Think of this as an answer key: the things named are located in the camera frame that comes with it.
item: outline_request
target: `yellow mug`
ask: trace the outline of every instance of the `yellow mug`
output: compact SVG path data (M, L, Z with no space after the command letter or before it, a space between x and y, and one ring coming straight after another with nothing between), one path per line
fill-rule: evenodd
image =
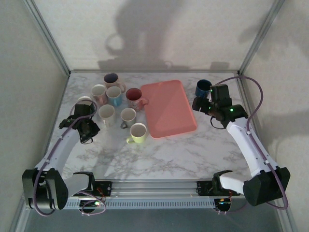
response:
M147 128L142 123L135 123L130 129L131 137L126 139L128 144L141 144L145 141L147 137Z

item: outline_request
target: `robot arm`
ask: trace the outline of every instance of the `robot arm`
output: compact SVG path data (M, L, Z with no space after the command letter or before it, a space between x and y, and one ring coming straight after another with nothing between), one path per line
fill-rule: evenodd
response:
M215 191L222 193L229 189L243 194L253 206L281 198L282 192L269 165L275 170L284 190L290 173L287 168L280 168L271 158L250 124L248 130L248 115L241 105L232 105L227 85L211 86L211 101L195 98L192 108L221 122L223 128L227 129L236 141L250 169L251 176L242 176L230 170L214 174L212 182ZM266 159L261 157L256 146L261 149Z
M93 190L94 176L90 172L79 172L63 180L61 173L74 146L86 143L100 131L88 115L95 111L94 105L77 104L74 114L59 125L61 142L50 148L44 158L32 170L25 170L22 176L26 205L34 208L33 194L40 209L63 209L68 198L80 190ZM35 180L39 178L36 188Z

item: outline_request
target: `white wall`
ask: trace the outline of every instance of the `white wall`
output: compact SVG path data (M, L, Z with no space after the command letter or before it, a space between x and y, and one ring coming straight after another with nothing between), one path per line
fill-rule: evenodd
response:
M264 90L258 131L271 156L291 173L287 194L301 232L309 231L308 38L309 1L286 0L245 73ZM256 106L259 92L248 85Z
M0 230L6 232L21 176L42 157L66 76L23 1L0 1L0 22Z
M71 69L236 70L274 0L35 2Z

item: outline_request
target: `cable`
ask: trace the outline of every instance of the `cable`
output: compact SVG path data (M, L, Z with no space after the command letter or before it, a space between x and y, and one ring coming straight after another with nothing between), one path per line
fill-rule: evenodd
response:
M86 214L86 215L88 215L88 216L91 216L91 215L98 215L98 214L102 214L102 213L104 213L104 212L106 211L106 204L105 204L105 201L102 200L102 198L103 198L104 195L102 195L102 198L99 199L98 197L96 197L96 196L94 196L94 195L92 195L91 193L88 193L88 192L79 191L78 193L84 194L84 195L86 195L86 196L93 197L93 198L96 199L96 200L89 200L89 201L87 201L87 202L82 206L82 209L81 209L82 215L84 215L84 214ZM99 201L102 205L104 205L104 209L103 209L102 211L100 211L100 212L97 212L97 213L85 213L85 212L84 212L85 206L88 205L88 204L90 204L90 203L96 202L96 201Z
M245 209L247 206L248 206L248 202L246 201L246 203L239 209L236 209L234 211L223 211L223 212L224 212L224 215L238 213L239 211L242 211L243 209ZM215 209L214 209L214 211L216 211L218 213L218 215L220 214L220 212L222 212L221 210L215 210Z
M247 77L247 76L235 76L235 77L230 77L230 78L227 78L227 79L225 79L225 80L223 80L223 81L218 82L216 85L221 84L221 83L223 83L223 82L225 82L225 81L229 81L229 80L232 80L232 79L238 79L238 78L239 78L239 79L248 79L248 80L253 81L253 82L258 86L258 88L259 88L259 90L260 90L261 100L260 100L259 104L257 105L256 109L255 109L255 110L253 111L253 113L249 116L249 118L248 118L248 120L247 120L247 125L246 125L246 126L247 126L247 134L248 134L248 136L250 137L250 139L251 139L251 141L253 142L254 146L256 147L256 149L258 150L258 152L260 153L262 159L263 159L264 161L266 161L266 160L267 160L267 157L264 155L263 151L261 150L260 146L257 144L256 140L254 139L254 137L252 136L252 133L251 133L251 131L250 131L250 121L252 120L253 116L256 114L256 112L257 112L257 111L259 110L259 108L261 107L262 102L263 102L263 99L264 99L262 87L260 86L260 84L259 84L256 80L254 80L253 78ZM270 206L276 208L276 209L285 210L285 209L287 209L287 207L289 206L289 203L288 203L288 199L287 199L287 196L286 196L286 194L285 194L285 191L284 191L284 187L282 186L282 183L281 183L281 181L280 181L280 179L279 179L277 173L275 172L275 170L273 169L273 167L270 165L270 163L267 162L267 166L269 167L269 169L271 170L271 172L272 172L273 175L275 176L275 179L276 179L276 181L277 181L277 183L278 183L279 189L280 189L280 191L281 191L281 193L282 193L282 200L283 200L284 206L283 206L283 207L280 207L280 206L273 205L273 204L271 204L271 203L269 203L269 202L266 202L266 203L269 204Z
M38 207L38 203L37 203L37 198L36 198L36 193L37 193L37 188L38 188L38 184L39 184L39 179L40 179L40 176L44 170L44 168L46 167L46 165L49 163L50 159L52 158L56 148L59 146L60 142L62 141L62 138L72 129L72 127L74 126L74 124L76 122L78 122L80 119L83 119L83 118L88 118L88 117L92 117L93 115L95 115L95 113L97 112L97 105L91 101L91 100L81 100L79 102L77 102L76 104L80 103L80 102L84 102L84 101L89 101L89 102L92 102L95 106L95 111L90 114L90 115L86 115L86 116L81 116L81 117L78 117L76 120L73 121L73 123L62 133L61 137L57 140L57 142L55 143L55 145L53 146L52 150L50 151L46 161L44 162L44 164L42 165L42 167L40 168L37 176L35 177L35 181L34 181L34 186L33 186L33 196L32 196L32 200L33 200L33 206L34 206L34 209L37 211L37 213L41 216L44 216L44 217L48 217L50 215L52 215L54 213L54 209L49 212L49 213L44 213L43 211L41 211Z
M219 128L219 127L215 127L213 124L212 124L212 120L214 119L214 116L211 116L211 125L213 128L216 128L216 129L219 129L219 130L224 130L225 128L222 127L222 128Z

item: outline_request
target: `mug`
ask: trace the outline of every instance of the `mug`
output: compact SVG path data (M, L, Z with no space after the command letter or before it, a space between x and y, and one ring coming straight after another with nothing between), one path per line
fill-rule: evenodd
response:
M106 87L104 85L95 85L91 88L92 97L99 105L107 103Z
M96 109L96 106L92 102L91 98L88 96L82 96L79 99L77 99L77 104L84 104L84 105L90 105L91 112L93 113Z
M131 88L126 92L127 103L136 112L140 111L144 105L149 103L149 100L141 95L141 90L138 88Z
M106 91L106 95L108 97L108 103L115 107L121 105L122 103L122 96L121 96L121 89L118 86L112 86L108 88Z
M130 134L131 137L126 139L126 142L128 144L134 144L134 143L141 144L145 141L147 137L147 128L142 123L135 123L130 128Z
M211 82L209 80L199 80L197 82L197 88L195 89L195 95L199 98L207 98L211 90Z
M101 106L98 110L98 115L101 117L106 127L111 127L115 124L115 108L111 105Z
M126 91L126 85L120 82L118 75L115 73L109 73L104 76L104 83L107 89L112 86L118 86L121 88L121 92L124 93Z
M120 125L121 129L131 127L136 123L136 112L132 108L126 108L121 111L120 117L123 121Z

